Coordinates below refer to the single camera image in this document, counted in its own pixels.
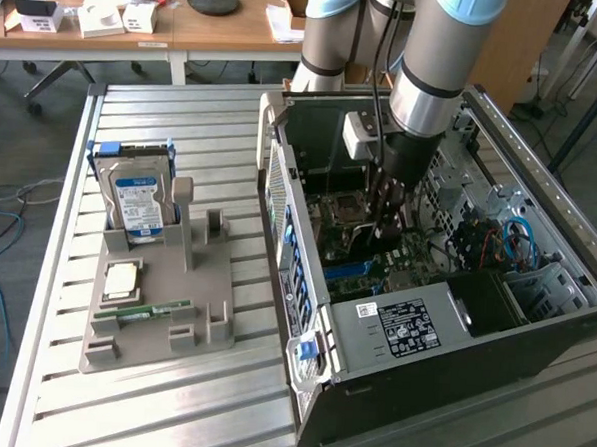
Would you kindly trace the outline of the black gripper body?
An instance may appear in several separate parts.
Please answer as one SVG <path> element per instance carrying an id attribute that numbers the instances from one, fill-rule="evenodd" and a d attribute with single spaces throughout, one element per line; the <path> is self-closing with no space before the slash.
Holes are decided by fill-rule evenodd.
<path id="1" fill-rule="evenodd" d="M 381 174 L 405 187 L 421 182 L 441 142 L 441 134 L 420 137 L 396 125 L 384 130 Z"/>

